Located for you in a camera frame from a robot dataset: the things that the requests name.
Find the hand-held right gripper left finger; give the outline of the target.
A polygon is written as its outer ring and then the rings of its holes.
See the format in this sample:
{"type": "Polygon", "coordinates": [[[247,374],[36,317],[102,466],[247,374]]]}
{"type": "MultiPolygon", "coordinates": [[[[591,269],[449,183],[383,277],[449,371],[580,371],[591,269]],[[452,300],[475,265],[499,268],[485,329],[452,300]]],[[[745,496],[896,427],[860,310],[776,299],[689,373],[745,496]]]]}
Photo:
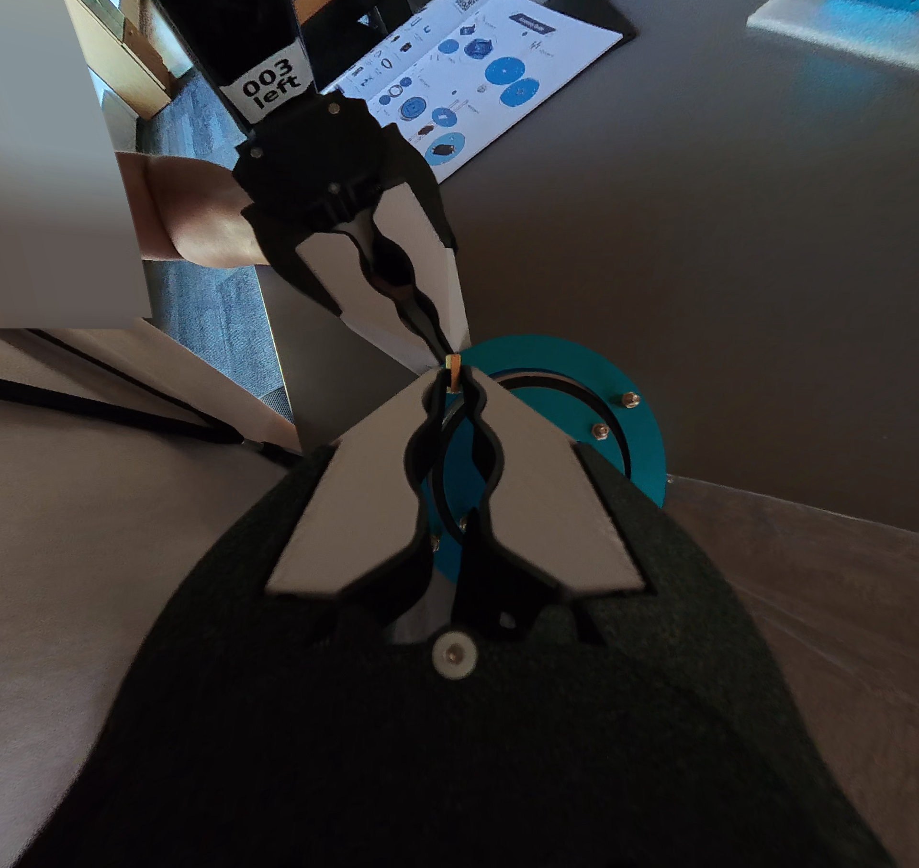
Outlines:
{"type": "Polygon", "coordinates": [[[430,370],[342,434],[267,592],[345,598],[424,594],[433,549],[422,482],[442,430],[450,370],[430,370]]]}

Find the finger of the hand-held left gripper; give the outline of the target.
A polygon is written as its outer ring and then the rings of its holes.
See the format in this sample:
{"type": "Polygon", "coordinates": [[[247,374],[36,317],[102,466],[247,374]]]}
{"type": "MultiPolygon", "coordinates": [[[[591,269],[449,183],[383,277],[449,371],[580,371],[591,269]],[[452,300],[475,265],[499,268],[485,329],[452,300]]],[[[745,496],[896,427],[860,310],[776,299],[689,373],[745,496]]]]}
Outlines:
{"type": "Polygon", "coordinates": [[[450,352],[467,349],[471,336],[455,250],[410,185],[396,185],[382,193],[375,209],[375,227],[408,256],[417,288],[437,310],[450,352]]]}
{"type": "Polygon", "coordinates": [[[423,340],[401,321],[394,302],[364,276],[359,247],[348,234],[315,234],[296,252],[335,300],[351,331],[413,372],[437,366],[423,340]]]}

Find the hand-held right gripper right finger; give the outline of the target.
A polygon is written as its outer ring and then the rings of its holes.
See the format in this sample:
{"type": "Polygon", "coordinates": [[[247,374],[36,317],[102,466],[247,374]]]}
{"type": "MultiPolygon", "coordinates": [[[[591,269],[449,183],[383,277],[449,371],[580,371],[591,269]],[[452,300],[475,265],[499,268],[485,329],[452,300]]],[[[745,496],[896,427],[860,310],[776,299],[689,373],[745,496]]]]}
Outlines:
{"type": "Polygon", "coordinates": [[[483,371],[463,382],[485,536],[565,598],[644,590],[578,443],[483,371]]]}

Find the blue round metal turntable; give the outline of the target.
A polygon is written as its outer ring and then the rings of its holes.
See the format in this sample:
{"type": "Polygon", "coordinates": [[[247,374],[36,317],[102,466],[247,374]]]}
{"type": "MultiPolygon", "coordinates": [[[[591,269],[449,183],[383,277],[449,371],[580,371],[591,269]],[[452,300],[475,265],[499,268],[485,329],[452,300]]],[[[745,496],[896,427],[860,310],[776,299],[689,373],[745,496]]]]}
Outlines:
{"type": "MultiPolygon", "coordinates": [[[[658,507],[668,483],[660,427],[642,391],[606,357],[564,339],[511,335],[472,346],[462,355],[510,390],[568,437],[591,444],[658,507]],[[627,391],[641,396],[632,410],[618,404],[627,391]]],[[[460,523],[485,488],[472,457],[473,428],[460,395],[447,397],[444,451],[423,487],[441,542],[434,569],[454,586],[460,574],[460,523]]]]}

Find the person's left forearm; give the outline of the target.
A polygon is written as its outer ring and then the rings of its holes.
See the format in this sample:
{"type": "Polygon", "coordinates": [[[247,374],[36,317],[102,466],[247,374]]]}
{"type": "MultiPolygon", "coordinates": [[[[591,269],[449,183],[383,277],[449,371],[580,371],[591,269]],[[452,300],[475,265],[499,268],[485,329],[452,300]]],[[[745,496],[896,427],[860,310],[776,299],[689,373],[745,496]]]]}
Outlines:
{"type": "Polygon", "coordinates": [[[252,203],[222,165],[117,151],[141,257],[213,269],[268,265],[243,216],[252,203]]]}

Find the person's beige shirt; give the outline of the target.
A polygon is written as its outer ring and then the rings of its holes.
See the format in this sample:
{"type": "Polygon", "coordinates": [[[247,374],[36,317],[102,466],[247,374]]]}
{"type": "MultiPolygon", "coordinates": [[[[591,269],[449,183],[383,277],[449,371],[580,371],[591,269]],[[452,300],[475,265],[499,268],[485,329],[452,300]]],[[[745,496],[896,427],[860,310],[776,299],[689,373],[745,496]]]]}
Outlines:
{"type": "MultiPolygon", "coordinates": [[[[144,320],[2,330],[2,380],[190,423],[193,413],[299,451],[295,427],[144,320]]],[[[249,445],[213,445],[2,402],[2,866],[74,782],[133,657],[182,579],[284,476],[249,445]]]]}

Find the assembly instruction sheet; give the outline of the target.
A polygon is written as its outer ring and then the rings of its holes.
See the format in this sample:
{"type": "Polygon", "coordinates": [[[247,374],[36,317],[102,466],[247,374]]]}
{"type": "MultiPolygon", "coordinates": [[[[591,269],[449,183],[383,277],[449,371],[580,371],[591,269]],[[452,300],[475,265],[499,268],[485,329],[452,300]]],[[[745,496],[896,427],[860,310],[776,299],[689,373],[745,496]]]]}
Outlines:
{"type": "Polygon", "coordinates": [[[442,183],[624,38],[530,0],[432,0],[325,93],[365,101],[442,183]]]}

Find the clear plastic bag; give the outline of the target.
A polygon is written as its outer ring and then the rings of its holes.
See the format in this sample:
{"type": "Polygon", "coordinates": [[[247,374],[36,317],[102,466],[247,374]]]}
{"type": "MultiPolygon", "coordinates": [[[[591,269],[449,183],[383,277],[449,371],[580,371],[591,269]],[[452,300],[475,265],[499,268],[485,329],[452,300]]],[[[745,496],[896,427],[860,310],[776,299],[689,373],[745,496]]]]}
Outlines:
{"type": "Polygon", "coordinates": [[[844,792],[917,866],[917,532],[672,475],[664,509],[752,614],[844,792]]]}

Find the white foam sheet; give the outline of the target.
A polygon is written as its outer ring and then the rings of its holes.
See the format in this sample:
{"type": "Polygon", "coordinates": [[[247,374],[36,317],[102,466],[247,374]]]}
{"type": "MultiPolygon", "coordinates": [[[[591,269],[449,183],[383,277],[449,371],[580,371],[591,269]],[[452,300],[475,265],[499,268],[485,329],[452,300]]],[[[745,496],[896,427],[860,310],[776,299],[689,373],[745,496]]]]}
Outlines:
{"type": "Polygon", "coordinates": [[[918,11],[853,0],[769,0],[749,28],[902,70],[918,70],[918,11]]]}

